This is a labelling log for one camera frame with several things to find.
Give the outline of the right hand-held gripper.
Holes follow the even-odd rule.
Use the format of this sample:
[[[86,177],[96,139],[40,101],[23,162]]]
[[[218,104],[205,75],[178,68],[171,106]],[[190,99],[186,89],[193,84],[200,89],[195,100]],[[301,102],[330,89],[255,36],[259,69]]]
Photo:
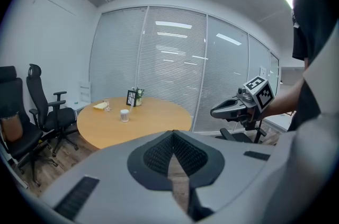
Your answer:
[[[240,120],[246,130],[253,130],[263,111],[274,100],[267,79],[256,76],[240,87],[237,97],[226,99],[210,110],[216,119]]]

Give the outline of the brown cushion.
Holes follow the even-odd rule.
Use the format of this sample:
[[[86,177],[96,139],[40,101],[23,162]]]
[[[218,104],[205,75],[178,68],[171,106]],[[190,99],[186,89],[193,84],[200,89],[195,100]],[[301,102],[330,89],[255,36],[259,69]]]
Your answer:
[[[3,137],[6,142],[15,142],[22,138],[23,128],[18,114],[7,118],[1,118],[0,123]]]

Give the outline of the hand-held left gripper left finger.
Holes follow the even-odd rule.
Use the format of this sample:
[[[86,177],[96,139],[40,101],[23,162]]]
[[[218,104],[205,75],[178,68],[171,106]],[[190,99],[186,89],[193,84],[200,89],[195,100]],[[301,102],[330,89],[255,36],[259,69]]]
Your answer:
[[[149,190],[128,171],[129,154],[160,135],[153,133],[92,153],[58,177],[40,199],[54,209],[87,176],[99,182],[75,217],[78,224],[191,224],[171,191]]]

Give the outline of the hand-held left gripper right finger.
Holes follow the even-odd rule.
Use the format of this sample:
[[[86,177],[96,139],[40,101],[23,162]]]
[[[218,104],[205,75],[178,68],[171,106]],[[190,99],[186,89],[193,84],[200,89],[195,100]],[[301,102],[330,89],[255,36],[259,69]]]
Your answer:
[[[294,133],[275,146],[173,132],[176,158],[189,176],[187,213],[175,223],[278,223],[274,196],[287,169]]]

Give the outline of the black office chair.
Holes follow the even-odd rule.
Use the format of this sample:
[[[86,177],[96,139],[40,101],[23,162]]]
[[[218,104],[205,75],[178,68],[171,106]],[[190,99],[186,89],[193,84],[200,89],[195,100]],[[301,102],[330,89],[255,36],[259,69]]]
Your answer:
[[[76,123],[76,116],[72,108],[61,106],[66,103],[61,99],[66,91],[55,92],[53,95],[57,97],[55,101],[48,102],[44,94],[41,81],[41,68],[36,64],[29,64],[28,76],[26,85],[35,105],[29,112],[33,115],[34,123],[44,133],[45,140],[50,141],[56,138],[57,142],[52,148],[52,157],[56,157],[57,150],[62,140],[66,140],[73,145],[75,150],[78,150],[78,145],[68,138],[68,135],[77,131],[77,129],[69,129]]]
[[[245,127],[246,131],[251,131],[251,130],[256,131],[256,136],[255,136],[254,141],[252,141],[244,132],[231,134],[226,128],[221,128],[220,129],[221,135],[216,136],[216,138],[222,139],[222,140],[236,141],[236,142],[259,144],[260,137],[261,136],[265,137],[267,135],[267,133],[261,129],[261,124],[262,124],[262,121],[260,121],[260,124],[257,127],[256,122],[253,121],[253,122],[248,123]]]
[[[46,141],[42,140],[42,130],[30,122],[23,102],[23,82],[17,77],[14,66],[0,67],[0,120],[18,114],[23,128],[23,136],[15,142],[6,142],[3,137],[0,123],[0,143],[8,154],[14,158],[18,164],[19,171],[24,174],[22,166],[29,163],[32,170],[32,181],[40,187],[35,172],[37,161],[58,164],[50,157],[45,157],[41,152],[49,147]]]

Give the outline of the black picture frame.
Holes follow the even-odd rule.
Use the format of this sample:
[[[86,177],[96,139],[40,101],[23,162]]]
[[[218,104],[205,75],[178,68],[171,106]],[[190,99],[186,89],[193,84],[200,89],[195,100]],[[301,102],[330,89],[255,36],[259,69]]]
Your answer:
[[[126,105],[135,107],[136,106],[136,96],[137,92],[133,90],[128,90]]]

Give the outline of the potted white flower plant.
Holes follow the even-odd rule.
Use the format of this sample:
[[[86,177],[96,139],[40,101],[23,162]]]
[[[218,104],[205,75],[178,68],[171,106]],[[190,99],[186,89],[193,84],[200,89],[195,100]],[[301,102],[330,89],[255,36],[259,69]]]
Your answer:
[[[136,106],[141,106],[144,89],[136,88]]]

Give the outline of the person's right forearm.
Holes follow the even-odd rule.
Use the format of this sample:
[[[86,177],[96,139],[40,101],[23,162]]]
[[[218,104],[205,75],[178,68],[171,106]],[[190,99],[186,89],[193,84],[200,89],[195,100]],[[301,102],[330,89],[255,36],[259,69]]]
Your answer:
[[[304,79],[302,78],[284,94],[278,95],[261,113],[260,120],[273,115],[295,111],[303,84]]]

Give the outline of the white wall rack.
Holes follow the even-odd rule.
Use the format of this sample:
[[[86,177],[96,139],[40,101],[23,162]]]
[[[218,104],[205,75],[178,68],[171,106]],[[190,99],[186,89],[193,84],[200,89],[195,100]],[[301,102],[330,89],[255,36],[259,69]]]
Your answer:
[[[79,100],[85,103],[91,103],[91,83],[79,82]]]

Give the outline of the person's black shirt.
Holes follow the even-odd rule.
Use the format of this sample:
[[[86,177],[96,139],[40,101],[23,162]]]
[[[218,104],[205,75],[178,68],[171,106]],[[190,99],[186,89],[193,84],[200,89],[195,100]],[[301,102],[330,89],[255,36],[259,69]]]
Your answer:
[[[293,0],[292,57],[311,64],[327,42],[338,17],[335,0]]]

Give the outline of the white side table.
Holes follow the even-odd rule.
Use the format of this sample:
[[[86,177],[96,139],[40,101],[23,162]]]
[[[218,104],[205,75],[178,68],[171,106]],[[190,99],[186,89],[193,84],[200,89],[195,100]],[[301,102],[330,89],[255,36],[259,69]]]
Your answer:
[[[67,101],[65,106],[71,108],[74,111],[75,118],[78,118],[81,110],[87,107],[90,102],[78,101],[78,104],[74,104],[74,102]]]

